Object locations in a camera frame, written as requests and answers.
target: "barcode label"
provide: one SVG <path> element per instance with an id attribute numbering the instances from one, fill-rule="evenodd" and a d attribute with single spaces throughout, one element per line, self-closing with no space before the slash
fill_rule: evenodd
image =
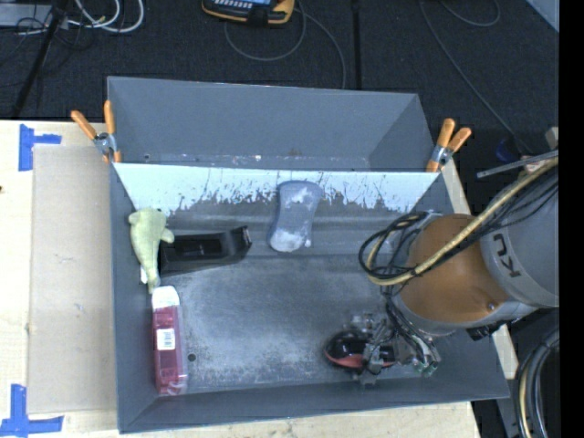
<path id="1" fill-rule="evenodd" d="M 175 339 L 174 329 L 156 329 L 156 348 L 157 350 L 174 350 Z"/>

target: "red bottle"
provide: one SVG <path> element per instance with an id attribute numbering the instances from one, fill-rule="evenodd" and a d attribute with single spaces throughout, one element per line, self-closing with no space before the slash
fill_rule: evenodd
<path id="1" fill-rule="evenodd" d="M 160 395 L 184 394 L 188 368 L 182 333 L 182 311 L 178 294 L 172 286 L 162 286 L 152 293 L 152 333 L 156 388 Z"/>

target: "electrical cable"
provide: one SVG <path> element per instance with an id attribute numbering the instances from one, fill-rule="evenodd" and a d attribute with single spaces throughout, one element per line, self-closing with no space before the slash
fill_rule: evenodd
<path id="1" fill-rule="evenodd" d="M 495 4 L 496 16 L 495 16 L 495 18 L 492 21 L 489 21 L 487 23 L 477 23 L 476 21 L 472 21 L 470 19 L 467 19 L 467 18 L 459 15 L 458 13 L 456 13 L 443 0 L 441 0 L 440 3 L 444 7 L 444 9 L 446 11 L 448 11 L 451 15 L 453 15 L 454 17 L 460 19 L 461 21 L 464 21 L 465 23 L 467 23 L 467 24 L 469 24 L 471 26 L 490 27 L 490 26 L 494 26 L 496 23 L 499 22 L 499 19 L 501 19 L 501 8 L 500 8 L 500 6 L 499 6 L 499 4 L 498 4 L 498 2 L 496 0 L 493 0 L 493 3 Z"/>
<path id="2" fill-rule="evenodd" d="M 456 63 L 454 58 L 450 55 L 450 52 L 448 51 L 448 49 L 446 48 L 446 46 L 444 45 L 442 40 L 438 37 L 438 34 L 436 34 L 436 31 L 434 30 L 432 23 L 430 22 L 430 18 L 426 14 L 426 11 L 424 9 L 423 0 L 418 0 L 418 4 L 420 6 L 420 10 L 422 11 L 422 16 L 424 18 L 424 21 L 425 21 L 426 25 L 428 26 L 428 28 L 430 29 L 430 32 L 432 33 L 434 39 L 436 40 L 436 42 L 438 43 L 438 45 L 440 46 L 440 48 L 442 49 L 442 51 L 444 52 L 446 57 L 450 60 L 450 62 L 452 63 L 452 65 L 454 66 L 456 71 L 458 71 L 458 74 L 463 78 L 464 82 L 475 93 L 475 95 L 481 100 L 481 102 L 483 102 L 485 107 L 487 107 L 489 109 L 489 111 L 499 120 L 501 125 L 503 125 L 503 127 L 509 132 L 509 134 L 513 138 L 515 138 L 515 140 L 518 143 L 521 144 L 521 146 L 524 148 L 523 153 L 525 153 L 525 154 L 530 153 L 531 149 L 529 148 L 529 146 L 527 146 L 527 144 L 523 140 L 521 140 L 520 137 L 518 137 L 516 135 L 516 133 L 513 131 L 513 129 L 505 122 L 505 120 L 503 120 L 503 118 L 495 111 L 495 109 L 493 109 L 491 107 L 491 105 L 488 103 L 488 101 L 485 99 L 485 97 L 483 97 L 483 95 L 475 88 L 475 86 L 470 81 L 470 79 L 465 75 L 465 73 L 458 66 L 458 64 Z"/>
<path id="3" fill-rule="evenodd" d="M 297 2 L 298 2 L 298 5 L 300 7 L 302 7 L 302 5 L 300 4 L 300 1 L 297 0 Z M 273 62 L 273 61 L 281 60 L 282 58 L 286 58 L 289 55 L 296 52 L 297 49 L 300 47 L 300 44 L 302 44 L 302 41 L 304 40 L 304 35 L 307 32 L 307 15 L 306 15 L 306 13 L 304 13 L 304 11 L 302 11 L 301 14 L 302 14 L 302 30 L 300 33 L 300 37 L 298 38 L 298 41 L 296 42 L 296 44 L 290 50 L 288 50 L 285 54 L 282 54 L 282 55 L 278 55 L 275 57 L 256 57 L 256 56 L 245 53 L 242 49 L 236 47 L 235 44 L 233 43 L 233 41 L 231 40 L 231 37 L 229 37 L 229 32 L 227 31 L 227 25 L 229 23 L 227 21 L 224 22 L 225 37 L 227 38 L 227 42 L 232 47 L 232 49 L 235 52 L 237 52 L 239 55 L 242 55 L 246 58 L 250 58 L 252 60 L 259 61 L 259 62 Z"/>
<path id="4" fill-rule="evenodd" d="M 447 255 L 449 252 L 454 250 L 459 244 L 463 242 L 470 234 L 472 234 L 483 222 L 485 222 L 489 217 L 491 217 L 497 210 L 499 210 L 508 200 L 513 198 L 517 193 L 519 193 L 524 188 L 528 187 L 529 184 L 537 180 L 539 177 L 545 175 L 547 172 L 551 171 L 554 167 L 558 166 L 558 157 L 549 160 L 548 163 L 542 165 L 540 168 L 536 169 L 528 175 L 524 175 L 517 179 L 510 187 L 503 190 L 498 197 L 496 197 L 486 208 L 480 213 L 475 219 L 473 219 L 463 230 L 461 230 L 450 242 L 440 248 L 437 252 L 431 255 L 422 263 L 418 264 L 416 267 L 406 271 L 403 274 L 397 276 L 379 276 L 379 275 L 369 275 L 370 280 L 379 286 L 391 286 L 395 284 L 404 283 L 413 277 L 419 276 L 422 273 L 429 271 L 436 263 L 443 262 L 441 258 Z M 370 237 L 365 244 L 361 247 L 359 260 L 362 264 L 362 254 L 366 245 L 371 243 L 375 238 L 384 235 L 386 231 L 378 232 L 377 234 Z M 370 261 L 366 267 L 364 267 L 366 272 L 370 271 L 371 265 Z"/>
<path id="5" fill-rule="evenodd" d="M 68 22 L 70 25 L 84 26 L 84 27 L 90 27 L 90 28 L 105 27 L 105 26 L 109 26 L 109 25 L 115 23 L 116 19 L 118 19 L 118 16 L 120 15 L 120 0 L 114 0 L 114 2 L 116 4 L 116 11 L 114 13 L 114 16 L 109 21 L 102 21 L 105 18 L 105 16 L 102 16 L 100 19 L 94 19 L 93 16 L 91 16 L 88 13 L 88 11 L 85 9 L 85 7 L 83 6 L 83 4 L 81 3 L 80 0 L 73 0 L 73 1 L 78 6 L 78 8 L 81 10 L 81 13 L 83 13 L 83 16 L 86 17 L 91 22 L 91 24 L 84 25 L 83 22 L 81 22 L 81 21 L 73 21 L 73 20 L 69 19 Z"/>
<path id="6" fill-rule="evenodd" d="M 102 29 L 104 31 L 108 31 L 111 33 L 127 34 L 129 32 L 132 32 L 132 31 L 138 29 L 144 21 L 145 10 L 144 10 L 144 3 L 142 0 L 136 0 L 136 2 L 138 3 L 138 8 L 139 8 L 138 20 L 133 25 L 126 26 L 126 27 L 111 27 L 116 22 L 118 17 L 120 16 L 120 7 L 121 7 L 120 0 L 114 0 L 114 3 L 116 4 L 116 11 L 115 11 L 114 16 L 109 21 L 100 21 L 105 16 L 102 16 L 100 19 L 95 19 L 93 16 L 91 16 L 89 14 L 89 12 L 86 10 L 85 6 L 81 3 L 80 0 L 74 0 L 74 2 L 78 6 L 78 8 L 81 10 L 81 12 L 83 13 L 83 16 L 86 17 L 91 22 L 91 24 L 84 25 L 81 21 L 69 21 L 69 23 L 72 25 L 76 25 L 76 26 L 83 25 L 86 28 L 91 28 L 91 29 L 97 28 L 97 29 Z"/>
<path id="7" fill-rule="evenodd" d="M 559 328 L 549 333 L 522 361 L 517 369 L 515 413 L 519 431 L 524 438 L 532 438 L 529 420 L 540 438 L 548 438 L 541 406 L 541 369 L 554 349 L 559 346 Z"/>
<path id="8" fill-rule="evenodd" d="M 229 43 L 231 48 L 233 50 L 235 50 L 235 52 L 237 52 L 239 55 L 241 55 L 243 57 L 250 58 L 252 60 L 260 61 L 260 62 L 272 62 L 272 61 L 281 60 L 285 57 L 292 55 L 300 47 L 300 45 L 302 44 L 302 41 L 304 40 L 305 34 L 306 34 L 307 19 L 309 19 L 314 24 L 316 24 L 328 36 L 328 38 L 333 43 L 335 49 L 337 50 L 337 53 L 339 54 L 339 58 L 340 58 L 341 68 L 342 68 L 341 88 L 342 89 L 346 88 L 346 86 L 347 86 L 347 64 L 345 62 L 345 58 L 343 57 L 343 53 L 342 53 L 342 50 L 340 49 L 339 43 L 337 42 L 335 37 L 315 17 L 307 14 L 304 11 L 304 7 L 302 6 L 302 3 L 300 2 L 300 0 L 296 0 L 296 2 L 298 3 L 298 8 L 294 8 L 294 11 L 300 13 L 302 16 L 302 32 L 301 32 L 300 37 L 298 38 L 298 41 L 296 42 L 296 44 L 290 50 L 288 50 L 285 54 L 275 56 L 275 57 L 256 57 L 256 56 L 247 54 L 242 49 L 237 47 L 234 44 L 234 42 L 231 40 L 231 37 L 229 37 L 229 33 L 227 31 L 228 22 L 225 21 L 224 22 L 224 32 L 225 32 L 225 37 L 227 39 L 227 42 Z"/>

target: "gray bin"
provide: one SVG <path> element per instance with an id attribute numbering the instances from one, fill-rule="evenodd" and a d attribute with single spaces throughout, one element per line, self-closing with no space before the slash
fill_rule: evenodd
<path id="1" fill-rule="evenodd" d="M 409 93 L 114 77 L 108 99 L 125 163 L 411 173 L 423 172 L 433 149 Z M 163 279 L 181 296 L 186 348 L 196 360 L 187 393 L 159 397 L 150 296 L 130 244 L 134 207 L 114 167 L 110 201 L 122 433 L 508 396 L 494 344 L 465 332 L 438 339 L 443 363 L 431 378 L 396 367 L 364 388 L 330 365 L 326 340 L 352 313 L 381 302 L 360 271 L 359 246 L 398 212 L 332 204 L 315 217 L 313 233 L 334 245 L 274 255 L 261 238 L 272 202 L 196 203 L 169 219 L 183 231 L 251 223 L 253 244 L 235 265 Z M 453 211 L 441 175 L 415 206 Z"/>

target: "black carpet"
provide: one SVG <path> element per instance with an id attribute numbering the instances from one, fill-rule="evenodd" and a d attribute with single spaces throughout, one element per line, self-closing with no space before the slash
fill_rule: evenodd
<path id="1" fill-rule="evenodd" d="M 526 0 L 298 1 L 282 27 L 229 24 L 229 39 L 202 0 L 143 0 L 143 24 L 129 34 L 59 30 L 17 117 L 68 120 L 77 109 L 102 121 L 111 75 L 413 92 L 435 139 L 447 117 L 473 130 L 454 160 L 474 214 L 516 178 L 476 178 L 502 164 L 502 144 L 515 156 L 549 151 L 559 34 Z M 83 2 L 93 15 L 111 11 L 110 0 Z M 124 24 L 136 20 L 135 0 L 122 9 Z M 68 14 L 79 19 L 72 3 Z M 0 31 L 0 118 L 13 115 L 42 38 Z"/>

